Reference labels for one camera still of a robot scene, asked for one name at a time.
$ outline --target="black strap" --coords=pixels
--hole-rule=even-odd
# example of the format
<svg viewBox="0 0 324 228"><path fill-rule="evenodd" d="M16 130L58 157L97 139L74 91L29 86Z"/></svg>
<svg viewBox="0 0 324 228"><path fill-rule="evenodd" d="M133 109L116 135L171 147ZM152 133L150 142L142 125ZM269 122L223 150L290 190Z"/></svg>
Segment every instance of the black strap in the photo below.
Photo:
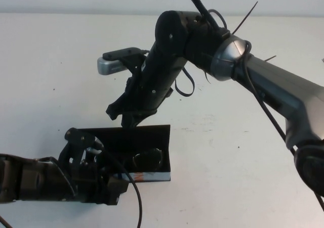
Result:
<svg viewBox="0 0 324 228"><path fill-rule="evenodd" d="M183 68L182 71L183 71L183 73L188 77L188 79L189 79L189 80L191 81L191 83L192 83L192 93L189 93L189 94L188 94L188 93L184 93L184 92L180 91L179 88L178 88L178 86L177 86L177 80L176 80L176 83L175 83L175 89L176 89L176 91L177 91L180 95L182 95L182 96L184 96L184 97L189 97L189 96L191 96L191 95L193 94L193 92L194 92L194 88L195 88L194 80L192 79L191 75L188 73L188 71L187 71L185 68Z"/></svg>

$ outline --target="white table surface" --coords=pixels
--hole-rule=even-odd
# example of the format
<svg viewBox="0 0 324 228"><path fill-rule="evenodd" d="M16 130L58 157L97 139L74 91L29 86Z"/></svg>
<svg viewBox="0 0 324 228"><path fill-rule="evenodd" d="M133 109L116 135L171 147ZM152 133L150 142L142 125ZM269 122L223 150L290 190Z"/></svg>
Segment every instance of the white table surface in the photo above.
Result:
<svg viewBox="0 0 324 228"><path fill-rule="evenodd" d="M0 150L58 157L70 127L116 127L105 110L129 72L97 73L97 58L150 49L156 16L0 14ZM226 18L232 30L241 17ZM252 53L324 84L324 18L250 17L237 33ZM290 152L253 96L234 81L196 82L174 92L141 125L170 124L171 182L138 184L142 227L322 227L324 214L299 178ZM191 91L181 74L179 87ZM276 114L284 127L284 120ZM129 186L117 206L61 202L0 205L13 227L135 227Z"/></svg>

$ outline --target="wire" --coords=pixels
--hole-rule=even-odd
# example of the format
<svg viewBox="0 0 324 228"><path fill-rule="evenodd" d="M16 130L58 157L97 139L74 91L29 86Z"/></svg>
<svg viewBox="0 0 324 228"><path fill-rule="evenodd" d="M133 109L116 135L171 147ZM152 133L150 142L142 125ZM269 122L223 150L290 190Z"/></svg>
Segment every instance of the wire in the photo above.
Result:
<svg viewBox="0 0 324 228"><path fill-rule="evenodd" d="M194 5L196 6L196 8L200 12L200 14L202 14L205 17L205 19L211 24L211 26L215 30L219 30L219 26L218 26L217 22L212 17L212 15L207 11L207 9L204 7L201 0L191 0L191 1L194 3Z"/></svg>
<svg viewBox="0 0 324 228"><path fill-rule="evenodd" d="M318 195L317 193L315 193L315 192L314 192L314 194L315 194L315 196L316 196L316 198L317 198L317 200L319 202L319 205L322 207L322 210L324 211L324 202L323 202L322 197L320 195Z"/></svg>
<svg viewBox="0 0 324 228"><path fill-rule="evenodd" d="M224 28L227 29L227 24L226 24L226 21L224 19L224 17L222 16L222 14L220 14L218 11L216 11L215 9L209 9L208 12L213 12L215 13L222 21L223 25L224 25Z"/></svg>
<svg viewBox="0 0 324 228"><path fill-rule="evenodd" d="M130 180L130 182L132 183L132 185L134 186L137 198L138 198L138 206L139 206L139 217L138 217L138 224L137 224L137 228L141 227L141 223L142 223L142 216L143 216L143 206L142 206L142 199L141 199L141 194L140 191L137 188L137 185L134 181L134 179L131 177L131 175L129 174L129 172L124 168L123 165L121 165L121 163L113 156L110 154L109 151L107 151L102 145L96 145L104 155L106 155L106 157L122 172L125 173L125 175L128 177L128 179Z"/></svg>
<svg viewBox="0 0 324 228"><path fill-rule="evenodd" d="M246 80L246 83L249 85L251 92L253 93L253 95L255 96L256 100L258 101L258 103L260 104L261 108L263 109L264 113L268 116L268 118L270 119L271 123L273 124L273 126L275 127L275 129L278 131L279 135L281 136L282 140L284 142L286 142L286 135L284 133L284 131L282 130L282 128L279 126L278 122L274 119L273 115L270 113L269 109L265 106L263 100L261 99L260 95L258 94L257 90L255 89L249 72L248 72L248 68L247 68L247 60L249 57L249 53L252 49L252 45L249 41L246 41L246 51L244 53L243 56L243 61L242 61L242 67L243 67L243 73L244 73L244 77ZM295 150L293 148L290 149L291 153L294 155L295 154Z"/></svg>
<svg viewBox="0 0 324 228"><path fill-rule="evenodd" d="M182 91L178 88L178 86L177 86L177 80L175 80L175 89L176 89L176 91L177 91L180 95L182 95L182 96L184 96L184 97L189 97L189 96L191 96L191 95L194 93L194 89L195 89L194 80L193 80L193 78L191 77L191 75L189 74L189 72L186 70L186 68L183 68L182 71L183 71L183 73L188 77L188 79L189 79L189 80L191 81L191 83L192 83L192 92L191 92L191 93L184 93L184 92L182 92Z"/></svg>
<svg viewBox="0 0 324 228"><path fill-rule="evenodd" d="M6 220L3 219L1 216L0 216L0 223L1 223L5 228L12 228L12 226L9 225L9 223L6 222Z"/></svg>
<svg viewBox="0 0 324 228"><path fill-rule="evenodd" d="M264 61L267 62L267 61L269 61L269 60L272 60L272 59L275 58L275 57L277 57L277 55L274 55L274 56L272 56L272 57L270 57L270 58L268 58L268 59L266 59L266 60L264 60Z"/></svg>
<svg viewBox="0 0 324 228"><path fill-rule="evenodd" d="M237 28L232 32L232 34L234 35L238 29L242 26L242 24L244 23L244 21L248 18L248 16L251 14L251 12L253 11L253 9L255 8L255 6L257 5L258 2L256 2L254 4L254 6L252 7L252 9L249 11L249 13L247 13L247 15L243 18L243 20L241 21L241 23L237 26Z"/></svg>

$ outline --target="black cardboard box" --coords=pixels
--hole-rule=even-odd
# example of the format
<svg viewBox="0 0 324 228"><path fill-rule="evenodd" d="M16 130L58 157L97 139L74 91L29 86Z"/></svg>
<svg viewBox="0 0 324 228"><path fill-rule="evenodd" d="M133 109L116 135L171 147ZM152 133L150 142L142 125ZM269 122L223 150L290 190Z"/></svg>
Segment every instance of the black cardboard box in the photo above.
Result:
<svg viewBox="0 0 324 228"><path fill-rule="evenodd" d="M145 169L141 172L135 172L132 168L125 167L136 182L171 180L169 158L170 125L141 126L131 129L85 128L80 130L96 136L104 147L121 163L129 153L139 153L153 148L161 150L163 161L158 170ZM116 170L116 176L128 180L126 175L118 173L118 170Z"/></svg>

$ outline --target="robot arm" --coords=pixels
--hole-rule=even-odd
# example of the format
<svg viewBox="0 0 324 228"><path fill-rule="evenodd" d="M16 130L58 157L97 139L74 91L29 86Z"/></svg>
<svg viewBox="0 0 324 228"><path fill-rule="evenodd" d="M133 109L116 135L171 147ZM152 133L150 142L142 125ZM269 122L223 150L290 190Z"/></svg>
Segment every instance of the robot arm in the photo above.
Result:
<svg viewBox="0 0 324 228"><path fill-rule="evenodd" d="M187 61L217 80L233 79L252 90L246 68L258 97L286 119L286 146L293 153L298 147L295 165L301 178L324 196L324 88L254 57L247 51L249 42L214 26L200 0L193 2L200 13L168 11L159 17L151 51L125 93L109 105L108 115L114 120L122 114L122 126L135 127L155 114Z"/></svg>

